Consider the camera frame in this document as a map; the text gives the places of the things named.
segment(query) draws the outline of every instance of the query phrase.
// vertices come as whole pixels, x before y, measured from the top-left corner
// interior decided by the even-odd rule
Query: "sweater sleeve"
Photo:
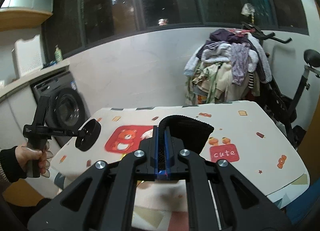
[[[11,149],[0,150],[0,192],[6,190],[11,183],[18,181],[19,178],[26,178],[26,173],[20,167],[15,149],[17,146]]]

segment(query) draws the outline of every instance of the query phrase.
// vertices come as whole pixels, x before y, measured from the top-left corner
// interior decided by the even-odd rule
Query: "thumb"
[[[21,148],[23,150],[23,157],[26,161],[37,160],[37,159],[40,159],[42,156],[41,150],[31,149],[25,146],[22,146]]]

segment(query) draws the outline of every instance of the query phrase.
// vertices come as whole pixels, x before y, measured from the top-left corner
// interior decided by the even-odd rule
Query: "washing machine door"
[[[53,118],[63,129],[78,130],[85,122],[85,109],[79,93],[71,88],[57,92],[52,99]]]

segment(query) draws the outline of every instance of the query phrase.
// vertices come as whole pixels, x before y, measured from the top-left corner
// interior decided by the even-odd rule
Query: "upper cabinet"
[[[32,28],[52,15],[53,0],[5,0],[0,8],[0,31]]]

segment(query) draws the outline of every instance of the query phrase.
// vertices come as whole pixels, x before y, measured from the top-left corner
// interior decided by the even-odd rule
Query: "exercise bike seat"
[[[312,49],[307,49],[304,51],[304,61],[312,66],[312,67],[320,67],[320,53],[312,50]]]

